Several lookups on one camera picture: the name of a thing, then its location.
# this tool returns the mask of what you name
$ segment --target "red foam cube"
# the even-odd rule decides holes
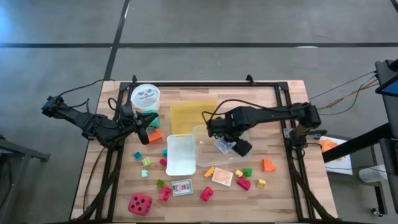
[[[161,200],[169,200],[169,194],[172,192],[172,189],[164,186],[162,189],[162,194],[160,195],[159,199]]]
[[[251,185],[250,181],[246,180],[244,177],[240,177],[237,181],[237,184],[244,190],[249,190]]]
[[[147,215],[150,205],[152,205],[152,198],[143,193],[134,193],[130,199],[129,212],[137,215]]]
[[[160,164],[162,164],[163,166],[167,166],[167,161],[165,159],[160,159]]]
[[[209,201],[210,196],[212,195],[213,195],[213,190],[209,187],[206,187],[206,189],[201,193],[200,198],[205,202],[207,202]]]

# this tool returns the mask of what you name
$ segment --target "yellow toy block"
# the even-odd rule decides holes
[[[205,175],[203,175],[204,177],[209,177],[214,173],[214,167],[211,167]]]
[[[259,179],[259,182],[257,183],[257,187],[263,189],[266,186],[267,182],[265,180]]]
[[[236,177],[241,177],[242,175],[243,175],[242,171],[240,171],[240,170],[236,170],[235,171],[235,176]]]

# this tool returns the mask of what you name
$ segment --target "white tray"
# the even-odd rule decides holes
[[[167,137],[167,175],[192,175],[195,173],[195,139],[191,134]]]

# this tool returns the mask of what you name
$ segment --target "orange toy block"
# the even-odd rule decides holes
[[[274,166],[268,159],[263,159],[262,165],[264,166],[264,172],[274,172],[276,170],[276,166]]]
[[[214,167],[211,167],[205,175],[203,175],[204,177],[209,177],[214,173]]]
[[[163,139],[163,135],[160,132],[160,129],[157,128],[157,129],[155,129],[155,132],[153,132],[152,134],[148,134],[148,139],[149,139],[149,142],[162,140]]]

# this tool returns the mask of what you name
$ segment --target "metal stand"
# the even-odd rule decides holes
[[[9,218],[11,209],[14,206],[18,191],[21,188],[30,158],[38,158],[40,159],[40,162],[47,162],[49,160],[50,154],[44,154],[33,149],[18,146],[5,140],[2,136],[0,136],[0,149],[7,151],[2,154],[2,161],[5,161],[6,159],[8,159],[8,157],[20,157],[22,160],[22,164],[16,172],[16,176],[14,176],[13,178],[13,183],[11,183],[11,189],[8,195],[5,196],[7,198],[4,202],[4,207],[0,210],[0,224],[5,224],[8,223],[7,219]]]

